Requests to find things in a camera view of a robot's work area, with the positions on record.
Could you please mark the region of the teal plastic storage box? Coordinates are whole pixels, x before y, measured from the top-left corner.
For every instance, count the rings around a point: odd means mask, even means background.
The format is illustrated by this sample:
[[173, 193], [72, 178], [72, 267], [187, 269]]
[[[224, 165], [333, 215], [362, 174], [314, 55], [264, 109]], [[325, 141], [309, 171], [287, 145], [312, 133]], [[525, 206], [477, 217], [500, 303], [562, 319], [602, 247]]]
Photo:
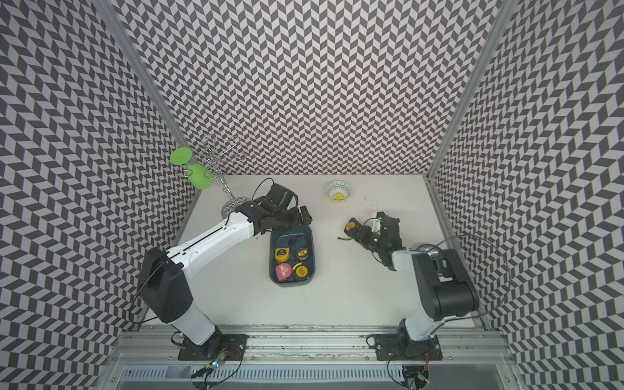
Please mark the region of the teal plastic storage box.
[[[269, 277], [274, 284], [277, 284], [280, 287], [295, 287], [309, 284], [310, 281], [312, 281], [316, 272], [315, 247], [313, 238], [313, 232], [309, 226], [300, 227], [298, 229], [284, 233], [273, 232], [270, 235]], [[297, 248], [303, 246], [310, 247], [312, 251], [312, 256], [310, 259], [304, 262], [298, 262], [295, 259], [294, 251]], [[279, 263], [277, 263], [277, 261], [274, 259], [274, 251], [276, 248], [281, 247], [290, 248], [290, 259], [286, 263], [290, 264], [292, 268], [298, 263], [303, 263], [309, 268], [310, 276], [308, 279], [305, 279], [303, 281], [295, 281], [293, 277], [290, 276], [288, 280], [281, 283], [276, 279], [275, 267]]]

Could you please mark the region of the pink tape measure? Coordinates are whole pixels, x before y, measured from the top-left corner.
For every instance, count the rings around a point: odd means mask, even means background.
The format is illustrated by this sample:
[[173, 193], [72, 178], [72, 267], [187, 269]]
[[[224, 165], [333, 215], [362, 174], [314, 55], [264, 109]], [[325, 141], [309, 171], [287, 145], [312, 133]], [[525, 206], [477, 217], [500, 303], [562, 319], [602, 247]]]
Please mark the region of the pink tape measure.
[[280, 263], [275, 267], [276, 279], [281, 283], [292, 276], [292, 266], [288, 263]]

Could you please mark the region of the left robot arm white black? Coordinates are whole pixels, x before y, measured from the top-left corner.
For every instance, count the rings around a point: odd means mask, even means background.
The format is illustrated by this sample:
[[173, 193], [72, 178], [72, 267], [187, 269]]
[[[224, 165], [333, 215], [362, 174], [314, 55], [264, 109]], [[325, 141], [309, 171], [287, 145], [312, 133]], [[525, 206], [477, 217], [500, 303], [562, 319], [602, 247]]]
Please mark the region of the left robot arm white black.
[[219, 342], [219, 328], [194, 303], [189, 282], [227, 250], [266, 232], [291, 232], [313, 221], [292, 190], [274, 183], [269, 192], [237, 206], [224, 221], [168, 250], [148, 250], [137, 297], [157, 318], [196, 346]]

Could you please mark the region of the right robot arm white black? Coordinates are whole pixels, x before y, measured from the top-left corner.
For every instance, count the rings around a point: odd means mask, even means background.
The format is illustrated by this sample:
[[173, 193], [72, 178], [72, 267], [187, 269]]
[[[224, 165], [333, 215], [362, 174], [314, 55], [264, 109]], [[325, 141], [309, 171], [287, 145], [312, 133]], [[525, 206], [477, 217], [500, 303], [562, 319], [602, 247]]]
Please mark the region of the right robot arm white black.
[[372, 220], [379, 222], [378, 231], [351, 219], [344, 233], [389, 270], [415, 277], [420, 307], [401, 320], [396, 333], [401, 348], [428, 345], [443, 325], [479, 309], [479, 295], [456, 250], [438, 245], [432, 253], [408, 249], [401, 240], [399, 219], [379, 212]]

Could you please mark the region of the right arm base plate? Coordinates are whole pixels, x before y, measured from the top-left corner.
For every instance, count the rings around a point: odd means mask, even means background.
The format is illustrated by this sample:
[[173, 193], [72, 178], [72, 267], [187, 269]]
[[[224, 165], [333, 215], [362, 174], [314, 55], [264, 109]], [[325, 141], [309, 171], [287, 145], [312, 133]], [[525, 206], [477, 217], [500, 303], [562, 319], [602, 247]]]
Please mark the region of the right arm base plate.
[[438, 336], [425, 341], [412, 341], [408, 336], [403, 337], [397, 334], [373, 334], [371, 339], [378, 361], [438, 362], [443, 360]]

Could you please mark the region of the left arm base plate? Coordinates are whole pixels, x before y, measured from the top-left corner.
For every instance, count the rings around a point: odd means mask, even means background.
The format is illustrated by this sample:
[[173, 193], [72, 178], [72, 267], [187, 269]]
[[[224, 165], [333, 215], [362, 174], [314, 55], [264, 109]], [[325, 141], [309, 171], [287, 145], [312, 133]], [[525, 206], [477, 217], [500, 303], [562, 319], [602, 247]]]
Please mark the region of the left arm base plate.
[[235, 362], [242, 360], [249, 337], [246, 334], [215, 333], [203, 345], [193, 344], [184, 336], [178, 354], [179, 361], [216, 361]]

